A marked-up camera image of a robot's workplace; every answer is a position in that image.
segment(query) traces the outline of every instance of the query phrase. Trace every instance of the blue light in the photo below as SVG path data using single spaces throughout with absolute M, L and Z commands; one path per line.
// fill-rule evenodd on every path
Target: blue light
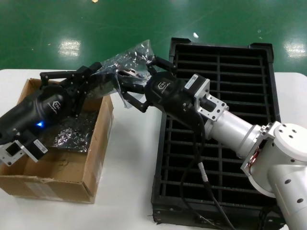
M 39 122 L 39 123 L 37 123 L 36 125 L 39 126 L 39 127 L 41 127 L 41 128 L 44 127 L 43 122 Z

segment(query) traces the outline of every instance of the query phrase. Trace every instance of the logo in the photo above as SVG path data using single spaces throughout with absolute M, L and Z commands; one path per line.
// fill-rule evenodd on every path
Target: logo
M 61 104 L 58 102 L 58 101 L 55 101 L 55 102 L 53 102 L 52 103 L 52 105 L 50 104 L 50 103 L 47 103 L 49 106 L 50 106 L 50 108 L 55 112 L 55 114 L 58 114 L 58 112 L 57 112 L 57 110 L 60 110 L 60 106 L 61 106 Z
M 166 83 L 165 81 L 162 81 L 158 84 L 158 89 L 161 90 L 161 93 L 163 94 L 166 88 L 170 85 L 171 83 Z
M 166 85 L 166 82 L 165 82 L 165 81 L 164 81 L 164 82 L 160 82 L 160 83 L 158 84 L 158 88 L 159 88 L 160 90 L 162 90 L 162 89 L 164 89 L 165 85 Z

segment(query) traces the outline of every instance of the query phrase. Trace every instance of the green floor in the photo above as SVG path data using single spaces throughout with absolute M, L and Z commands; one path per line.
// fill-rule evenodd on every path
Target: green floor
M 0 69 L 77 69 L 146 39 L 168 58 L 185 37 L 273 43 L 275 71 L 307 75 L 304 0 L 0 0 L 0 21 Z

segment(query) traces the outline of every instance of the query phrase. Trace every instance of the open cardboard box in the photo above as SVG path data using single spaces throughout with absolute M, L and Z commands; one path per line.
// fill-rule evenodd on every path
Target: open cardboard box
M 29 79 L 18 103 L 40 85 L 40 80 Z M 49 149 L 37 163 L 24 155 L 11 167 L 0 166 L 0 188 L 17 197 L 93 204 L 112 126 L 113 104 L 110 96 L 105 96 L 85 101 L 82 110 L 99 110 L 87 154 Z

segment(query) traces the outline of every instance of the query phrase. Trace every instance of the black plastic tray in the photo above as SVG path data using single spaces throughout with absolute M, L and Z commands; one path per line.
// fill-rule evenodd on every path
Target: black plastic tray
M 227 103 L 233 114 L 258 125 L 280 121 L 273 59 L 271 44 L 216 46 L 181 38 L 172 38 L 169 54 L 169 60 L 177 67 L 177 78 L 188 81 L 194 73 L 209 78 L 213 96 Z M 208 227 L 195 219 L 179 196 L 181 176 L 193 158 L 192 131 L 163 115 L 160 132 L 152 193 L 154 220 Z M 217 141 L 207 141 L 203 156 L 215 197 L 232 223 L 235 227 L 255 229 L 261 208 L 275 205 L 275 199 L 254 189 L 240 169 L 243 160 Z M 184 196 L 204 217 L 223 224 L 202 187 L 196 166 L 186 178 Z M 267 220 L 268 230 L 279 229 L 283 224 L 274 213 Z

